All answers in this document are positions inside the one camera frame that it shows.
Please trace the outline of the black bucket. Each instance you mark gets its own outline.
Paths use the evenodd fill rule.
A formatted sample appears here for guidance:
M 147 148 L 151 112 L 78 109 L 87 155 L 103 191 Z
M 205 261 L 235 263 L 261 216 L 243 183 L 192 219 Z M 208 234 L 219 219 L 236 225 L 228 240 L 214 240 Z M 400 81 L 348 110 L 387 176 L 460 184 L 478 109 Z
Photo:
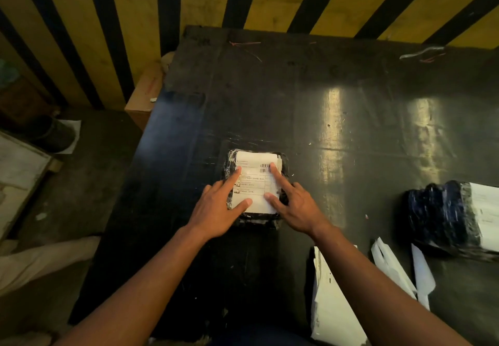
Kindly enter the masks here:
M 49 115 L 40 115 L 29 122 L 24 132 L 27 140 L 49 153 L 59 153 L 72 145 L 75 130 Z

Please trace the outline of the person's left hand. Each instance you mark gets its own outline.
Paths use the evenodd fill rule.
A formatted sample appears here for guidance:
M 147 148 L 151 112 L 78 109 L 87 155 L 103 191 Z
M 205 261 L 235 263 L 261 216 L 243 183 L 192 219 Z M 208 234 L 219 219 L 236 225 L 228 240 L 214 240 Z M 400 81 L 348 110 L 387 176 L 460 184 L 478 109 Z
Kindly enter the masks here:
M 231 209 L 227 206 L 227 199 L 238 181 L 241 167 L 226 180 L 217 181 L 212 189 L 198 200 L 189 219 L 188 228 L 200 235 L 203 242 L 223 235 L 235 222 L 231 219 Z

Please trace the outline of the small black parcel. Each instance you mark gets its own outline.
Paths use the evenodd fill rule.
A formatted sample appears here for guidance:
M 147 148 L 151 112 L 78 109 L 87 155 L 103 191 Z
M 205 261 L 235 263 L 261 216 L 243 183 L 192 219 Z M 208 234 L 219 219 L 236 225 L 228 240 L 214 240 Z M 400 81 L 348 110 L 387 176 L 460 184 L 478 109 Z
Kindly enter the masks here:
M 285 154 L 279 152 L 261 153 L 233 149 L 228 152 L 224 165 L 225 178 L 229 178 L 240 167 L 241 173 L 227 198 L 227 208 L 233 209 L 247 198 L 252 200 L 248 209 L 241 213 L 234 226 L 262 226 L 278 230 L 283 222 L 276 209 L 265 199 L 270 193 L 284 204 L 288 198 L 271 173 L 274 163 L 278 172 L 289 177 L 289 162 Z

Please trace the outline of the person's left forearm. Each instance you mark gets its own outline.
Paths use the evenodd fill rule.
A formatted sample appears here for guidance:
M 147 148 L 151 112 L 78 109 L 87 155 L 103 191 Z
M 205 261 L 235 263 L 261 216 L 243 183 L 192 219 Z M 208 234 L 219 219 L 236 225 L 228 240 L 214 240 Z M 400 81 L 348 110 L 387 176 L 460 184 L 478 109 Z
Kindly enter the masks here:
M 144 346 L 195 256 L 213 237 L 187 225 L 54 346 Z

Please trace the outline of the person's trouser leg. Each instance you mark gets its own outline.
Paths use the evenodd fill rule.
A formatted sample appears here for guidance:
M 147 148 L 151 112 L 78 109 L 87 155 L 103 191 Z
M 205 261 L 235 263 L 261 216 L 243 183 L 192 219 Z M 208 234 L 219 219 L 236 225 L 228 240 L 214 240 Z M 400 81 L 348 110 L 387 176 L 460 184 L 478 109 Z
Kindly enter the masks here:
M 33 280 L 58 272 L 75 263 L 91 260 L 100 236 L 57 242 L 19 253 L 0 250 L 0 297 L 20 289 Z

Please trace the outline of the white label backing sheet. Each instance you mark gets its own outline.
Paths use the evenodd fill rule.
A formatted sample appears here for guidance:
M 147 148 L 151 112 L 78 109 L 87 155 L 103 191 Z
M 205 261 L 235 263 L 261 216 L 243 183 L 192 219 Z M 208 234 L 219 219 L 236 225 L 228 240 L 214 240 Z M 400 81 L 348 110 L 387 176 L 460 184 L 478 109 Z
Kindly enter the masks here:
M 311 338 L 331 346 L 366 346 L 368 338 L 324 255 L 317 246 L 313 253 Z

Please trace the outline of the white paper strip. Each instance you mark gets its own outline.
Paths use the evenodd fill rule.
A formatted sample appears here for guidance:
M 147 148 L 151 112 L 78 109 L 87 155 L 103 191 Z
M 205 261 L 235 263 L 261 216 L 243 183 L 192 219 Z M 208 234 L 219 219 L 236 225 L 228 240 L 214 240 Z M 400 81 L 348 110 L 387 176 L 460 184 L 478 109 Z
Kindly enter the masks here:
M 423 252 L 411 244 L 413 267 L 419 303 L 430 311 L 429 295 L 436 288 L 436 282 Z
M 374 264 L 410 297 L 416 299 L 416 287 L 390 246 L 378 237 L 371 246 Z

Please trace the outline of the clear tape scrap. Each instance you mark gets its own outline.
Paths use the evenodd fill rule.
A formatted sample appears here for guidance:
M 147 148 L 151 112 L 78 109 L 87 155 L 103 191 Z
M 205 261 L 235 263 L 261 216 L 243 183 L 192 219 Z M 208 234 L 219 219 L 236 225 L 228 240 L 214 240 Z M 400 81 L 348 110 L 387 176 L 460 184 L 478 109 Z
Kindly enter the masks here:
M 399 60 L 419 58 L 422 63 L 431 63 L 435 58 L 446 54 L 445 46 L 429 46 L 418 52 L 402 54 Z

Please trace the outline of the large black wrapped parcel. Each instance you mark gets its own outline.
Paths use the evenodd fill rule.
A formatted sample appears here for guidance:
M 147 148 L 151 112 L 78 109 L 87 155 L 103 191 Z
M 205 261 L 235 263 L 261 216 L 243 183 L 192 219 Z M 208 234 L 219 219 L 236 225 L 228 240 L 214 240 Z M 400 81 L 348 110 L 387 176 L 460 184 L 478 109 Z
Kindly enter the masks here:
M 404 194 L 411 237 L 454 257 L 499 262 L 499 187 L 450 180 Z

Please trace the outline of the person's right hand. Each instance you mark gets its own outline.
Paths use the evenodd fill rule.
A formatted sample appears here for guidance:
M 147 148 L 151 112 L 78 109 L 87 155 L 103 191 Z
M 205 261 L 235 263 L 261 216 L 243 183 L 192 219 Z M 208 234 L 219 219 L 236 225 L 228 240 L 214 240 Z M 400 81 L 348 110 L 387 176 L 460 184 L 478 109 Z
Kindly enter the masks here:
M 331 223 L 319 209 L 311 194 L 295 191 L 293 183 L 290 183 L 279 171 L 274 163 L 270 163 L 276 184 L 286 193 L 288 204 L 286 213 L 279 213 L 280 216 L 290 225 L 291 228 L 307 234 L 314 241 L 318 240 L 323 230 L 328 230 Z

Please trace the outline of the person's right forearm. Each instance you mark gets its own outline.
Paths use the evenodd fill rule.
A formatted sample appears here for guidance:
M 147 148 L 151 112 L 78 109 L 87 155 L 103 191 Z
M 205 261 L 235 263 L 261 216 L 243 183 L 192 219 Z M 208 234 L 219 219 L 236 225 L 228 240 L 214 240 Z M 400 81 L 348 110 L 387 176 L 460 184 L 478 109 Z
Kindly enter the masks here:
M 471 346 L 390 280 L 341 231 L 310 233 L 372 346 Z

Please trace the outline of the cardboard box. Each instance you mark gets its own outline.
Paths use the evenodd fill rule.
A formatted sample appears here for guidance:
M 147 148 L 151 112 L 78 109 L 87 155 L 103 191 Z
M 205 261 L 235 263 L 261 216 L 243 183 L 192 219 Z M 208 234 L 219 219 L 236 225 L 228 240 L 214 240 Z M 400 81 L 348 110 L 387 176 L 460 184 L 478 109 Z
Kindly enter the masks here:
M 168 52 L 160 60 L 147 65 L 124 108 L 142 132 L 150 119 L 174 55 L 175 51 Z

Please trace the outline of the white shipping label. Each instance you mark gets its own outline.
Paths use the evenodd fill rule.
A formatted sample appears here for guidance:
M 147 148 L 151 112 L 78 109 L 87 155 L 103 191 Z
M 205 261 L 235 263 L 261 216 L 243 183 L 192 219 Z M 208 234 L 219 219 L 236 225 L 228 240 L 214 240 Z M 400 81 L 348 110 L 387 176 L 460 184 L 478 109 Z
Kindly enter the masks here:
M 274 163 L 279 172 L 282 172 L 283 158 L 278 153 L 256 153 L 242 151 L 239 149 L 231 151 L 228 156 L 228 174 L 238 166 L 241 174 L 228 197 L 228 208 L 232 209 L 245 198 L 253 199 L 252 205 L 244 212 L 244 215 L 273 216 L 277 212 L 265 200 L 265 192 L 279 197 L 281 187 L 270 172 L 270 163 Z

